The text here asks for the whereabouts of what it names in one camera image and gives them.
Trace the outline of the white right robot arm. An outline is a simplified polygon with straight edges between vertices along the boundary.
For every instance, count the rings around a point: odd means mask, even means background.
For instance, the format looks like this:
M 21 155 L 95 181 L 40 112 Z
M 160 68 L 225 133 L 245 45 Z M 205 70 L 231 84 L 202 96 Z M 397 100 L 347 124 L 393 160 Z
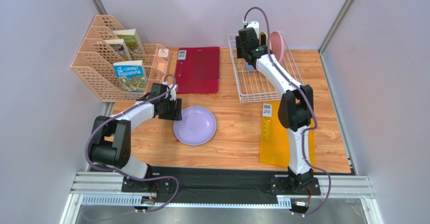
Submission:
M 252 27 L 236 36 L 237 57 L 262 73 L 281 96 L 278 119 L 287 130 L 290 149 L 288 186 L 304 189 L 313 180 L 308 157 L 308 135 L 313 112 L 313 89 L 294 80 L 266 45 L 261 45 Z

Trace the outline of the pink plate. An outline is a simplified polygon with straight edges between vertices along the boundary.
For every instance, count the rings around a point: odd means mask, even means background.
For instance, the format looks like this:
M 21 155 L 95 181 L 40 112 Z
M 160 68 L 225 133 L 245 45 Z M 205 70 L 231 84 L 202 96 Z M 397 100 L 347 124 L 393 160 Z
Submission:
M 282 64 L 285 57 L 285 41 L 282 34 L 278 31 L 274 31 L 270 34 L 271 51 L 274 54 L 276 60 Z

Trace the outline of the blue plate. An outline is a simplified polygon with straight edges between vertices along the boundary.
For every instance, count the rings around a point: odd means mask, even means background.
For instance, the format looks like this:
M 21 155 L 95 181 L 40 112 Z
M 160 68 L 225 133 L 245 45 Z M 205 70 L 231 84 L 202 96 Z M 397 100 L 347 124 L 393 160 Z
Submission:
M 248 61 L 246 61 L 245 62 L 245 66 L 246 66 L 247 71 L 249 71 L 249 72 L 255 70 L 255 63 L 254 62 L 248 62 Z

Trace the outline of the purple plate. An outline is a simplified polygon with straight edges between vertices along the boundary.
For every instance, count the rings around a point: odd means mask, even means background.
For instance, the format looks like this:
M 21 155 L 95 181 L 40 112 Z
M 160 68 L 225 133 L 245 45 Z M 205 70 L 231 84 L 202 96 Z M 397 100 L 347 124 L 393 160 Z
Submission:
M 201 106 L 190 106 L 182 110 L 182 120 L 173 123 L 175 137 L 189 146 L 208 142 L 216 130 L 217 121 L 214 114 Z

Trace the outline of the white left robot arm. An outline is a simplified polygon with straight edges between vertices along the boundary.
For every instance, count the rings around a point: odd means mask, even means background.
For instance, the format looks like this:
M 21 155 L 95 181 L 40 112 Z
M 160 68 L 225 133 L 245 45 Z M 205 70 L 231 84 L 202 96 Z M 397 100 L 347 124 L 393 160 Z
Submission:
M 97 117 L 85 146 L 85 157 L 91 167 L 98 171 L 118 172 L 136 181 L 153 181 L 150 165 L 131 153 L 131 133 L 153 118 L 182 120 L 178 88 L 177 84 L 156 83 L 149 93 L 126 110 Z

